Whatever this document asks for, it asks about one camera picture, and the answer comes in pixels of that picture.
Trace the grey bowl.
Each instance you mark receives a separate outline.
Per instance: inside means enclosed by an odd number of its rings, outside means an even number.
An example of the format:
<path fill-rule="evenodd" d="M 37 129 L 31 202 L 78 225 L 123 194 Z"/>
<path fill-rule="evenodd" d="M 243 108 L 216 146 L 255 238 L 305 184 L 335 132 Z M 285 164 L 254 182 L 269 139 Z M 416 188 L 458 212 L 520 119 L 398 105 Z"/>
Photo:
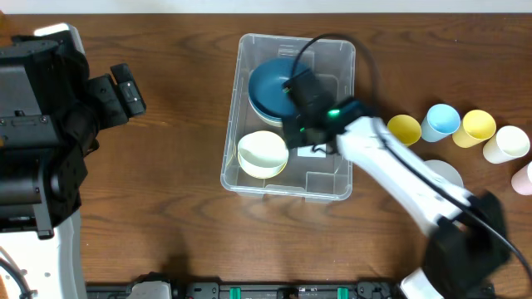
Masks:
<path fill-rule="evenodd" d="M 450 164 L 438 159 L 429 159 L 425 164 L 436 174 L 449 181 L 450 183 L 464 187 L 464 183 L 459 172 Z"/>

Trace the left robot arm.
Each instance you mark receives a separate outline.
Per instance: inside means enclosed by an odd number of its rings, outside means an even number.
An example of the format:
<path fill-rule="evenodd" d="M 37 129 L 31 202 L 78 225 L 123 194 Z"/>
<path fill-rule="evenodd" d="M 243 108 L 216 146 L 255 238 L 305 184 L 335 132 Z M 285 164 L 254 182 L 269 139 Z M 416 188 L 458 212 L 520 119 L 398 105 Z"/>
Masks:
<path fill-rule="evenodd" d="M 90 74 L 67 23 L 1 50 L 1 278 L 11 298 L 84 298 L 80 261 L 86 157 L 100 131 L 145 114 L 126 64 Z"/>

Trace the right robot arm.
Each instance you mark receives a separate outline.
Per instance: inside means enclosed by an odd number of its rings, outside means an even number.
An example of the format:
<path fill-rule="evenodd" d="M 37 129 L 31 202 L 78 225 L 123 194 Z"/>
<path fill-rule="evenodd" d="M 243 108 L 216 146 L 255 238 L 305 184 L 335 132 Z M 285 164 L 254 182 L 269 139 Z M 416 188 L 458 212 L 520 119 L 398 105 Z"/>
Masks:
<path fill-rule="evenodd" d="M 289 148 L 329 144 L 372 176 L 427 236 L 422 265 L 404 278 L 406 298 L 465 298 L 508 262 L 499 199 L 450 183 L 399 142 L 361 102 L 285 116 Z"/>

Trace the pink cup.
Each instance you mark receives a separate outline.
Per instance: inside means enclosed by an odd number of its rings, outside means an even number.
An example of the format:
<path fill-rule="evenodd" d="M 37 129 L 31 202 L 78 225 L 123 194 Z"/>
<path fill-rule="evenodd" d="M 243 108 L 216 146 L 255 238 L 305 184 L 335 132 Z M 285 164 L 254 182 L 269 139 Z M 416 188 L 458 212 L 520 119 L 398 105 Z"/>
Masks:
<path fill-rule="evenodd" d="M 510 183 L 516 193 L 521 195 L 532 194 L 531 169 L 532 162 L 529 162 L 512 176 Z"/>

